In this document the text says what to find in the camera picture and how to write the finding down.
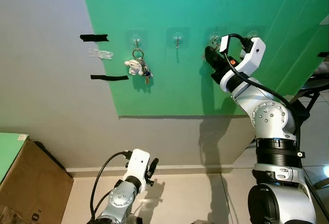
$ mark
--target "cable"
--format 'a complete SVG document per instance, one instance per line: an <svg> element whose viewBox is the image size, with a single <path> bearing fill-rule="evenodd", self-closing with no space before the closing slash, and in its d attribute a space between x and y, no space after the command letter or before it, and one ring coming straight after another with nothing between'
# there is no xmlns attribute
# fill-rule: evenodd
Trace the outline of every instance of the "cable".
<svg viewBox="0 0 329 224"><path fill-rule="evenodd" d="M98 204L97 204L97 206L96 206L96 208L95 208L95 210L94 210L95 214L96 214L96 212L97 212L97 210L98 210L98 208L99 208L99 205L101 205L102 201L104 201L104 199L109 195L110 192L111 192L111 191L109 191L108 193L106 193L106 194L101 198L101 200L99 200L99 202L98 202Z"/></svg>
<svg viewBox="0 0 329 224"><path fill-rule="evenodd" d="M293 115L293 119L294 119L294 122L295 122L295 126L296 126L296 130L295 130L295 133L296 133L296 147L299 151L300 149L300 125L299 125L299 119L297 117L297 114L296 114L296 111L294 109L294 107L291 105L290 102L288 102L282 95L280 95L279 93L275 92L274 90L270 89L270 88L267 88L265 87L264 85L261 85L259 83L256 83L250 79L247 79L245 78L244 76L242 76L231 64L230 60L228 59L228 56L227 56L227 53L224 52L224 57L225 57L225 60L227 61L227 63L229 64L231 70L233 71L233 73L238 76L242 81L250 84L250 85L253 85L254 87L257 87L259 89L262 89L270 94L272 94L273 96L277 97L281 102L283 102L285 104L285 106L291 111L291 114Z"/></svg>
<svg viewBox="0 0 329 224"><path fill-rule="evenodd" d="M246 40L246 39L243 38L241 35L236 34L236 33L229 34L229 37L231 37L231 38L237 38L237 39L239 39L241 42L243 42L243 41Z"/></svg>
<svg viewBox="0 0 329 224"><path fill-rule="evenodd" d="M90 196L90 213L92 214L92 218L91 220L95 220L95 213L96 211L94 210L94 205L93 205L93 202L94 202L94 195L95 195L95 190L96 190L96 186L97 186L97 183L98 183L98 180L99 180L99 177L101 176L102 172L104 171L104 168L107 166L107 164L116 156L119 156L119 155L126 155L126 152L125 151L122 151L122 152L118 152L118 153L115 153L114 155L112 155L110 158L108 158L108 160L104 163L103 167L101 168L101 170L98 172L98 175L96 177L96 180L95 180L95 183L94 183L94 187L93 187L93 191L92 191L92 195Z"/></svg>

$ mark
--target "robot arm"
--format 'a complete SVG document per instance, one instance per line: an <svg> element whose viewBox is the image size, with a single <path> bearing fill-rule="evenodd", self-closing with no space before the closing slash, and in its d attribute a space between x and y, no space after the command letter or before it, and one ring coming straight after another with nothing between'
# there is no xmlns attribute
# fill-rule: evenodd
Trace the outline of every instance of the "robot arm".
<svg viewBox="0 0 329 224"><path fill-rule="evenodd" d="M243 45L244 58L240 63L227 56L233 37ZM215 69L212 78L223 91L231 93L255 127L257 163L252 173L258 185L248 196L250 220L253 224L316 223L301 165L304 153L299 151L294 134L295 119L286 106L265 91L266 87L259 88L262 85L250 78L264 51L265 44L260 38L248 39L237 34L222 37L220 53L224 58L210 46L205 50L207 62ZM232 71L229 63L237 72Z"/></svg>
<svg viewBox="0 0 329 224"><path fill-rule="evenodd" d="M110 191L106 208L96 220L91 220L88 224L126 223L137 194L145 191L147 184L153 186L154 182L150 178L154 174L159 160L155 158L148 168L149 159L149 153L139 149L133 150L127 165L127 172L123 176L123 180L119 180Z"/></svg>

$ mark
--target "black tape strip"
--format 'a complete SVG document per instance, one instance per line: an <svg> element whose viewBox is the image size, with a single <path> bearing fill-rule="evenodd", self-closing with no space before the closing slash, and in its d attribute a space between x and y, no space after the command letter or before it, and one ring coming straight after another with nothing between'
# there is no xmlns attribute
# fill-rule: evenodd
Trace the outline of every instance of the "black tape strip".
<svg viewBox="0 0 329 224"><path fill-rule="evenodd" d="M80 35L84 42L108 42L107 34L103 35Z"/></svg>
<svg viewBox="0 0 329 224"><path fill-rule="evenodd" d="M129 79L128 76L118 76L118 77L113 77L113 76L106 76L106 75L90 75L91 79L101 79L101 80L106 80L106 81L119 81L119 80L127 80Z"/></svg>
<svg viewBox="0 0 329 224"><path fill-rule="evenodd" d="M329 56L329 52L320 52L318 54L318 57L324 57L324 58L326 58L327 56Z"/></svg>

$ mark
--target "cardboard box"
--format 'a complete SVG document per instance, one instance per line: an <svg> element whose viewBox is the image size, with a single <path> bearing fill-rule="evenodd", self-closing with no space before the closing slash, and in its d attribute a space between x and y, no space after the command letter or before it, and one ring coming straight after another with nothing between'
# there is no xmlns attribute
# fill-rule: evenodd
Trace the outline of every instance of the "cardboard box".
<svg viewBox="0 0 329 224"><path fill-rule="evenodd" d="M22 135L20 136L21 140L16 141L18 144L19 141L22 144ZM15 141L8 141L7 146L3 139L0 142L1 180L10 158L15 156L15 151L20 146ZM0 206L13 209L27 221L60 224L73 179L30 141L28 136L9 166L0 184Z"/></svg>

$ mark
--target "floor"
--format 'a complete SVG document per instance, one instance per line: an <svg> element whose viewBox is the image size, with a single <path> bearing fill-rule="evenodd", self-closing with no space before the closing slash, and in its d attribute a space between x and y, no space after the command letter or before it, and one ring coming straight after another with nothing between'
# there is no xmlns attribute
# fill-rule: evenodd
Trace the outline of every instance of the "floor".
<svg viewBox="0 0 329 224"><path fill-rule="evenodd" d="M300 100L307 105L306 98ZM307 173L313 181L323 179L322 169L329 165L329 92L321 93L310 118L302 125L301 137L301 150L306 152L303 165ZM250 188L255 185L251 174L255 161L255 149L251 147L236 160L235 169L229 174L155 175L154 186L138 195L132 213L142 217L144 224L251 223L247 198ZM102 177L95 199L100 199L118 179L120 177ZM75 178L62 224L88 222L93 183L94 178ZM318 194L323 201L329 202L329 187L318 190ZM317 223L328 223L316 202L313 203Z"/></svg>

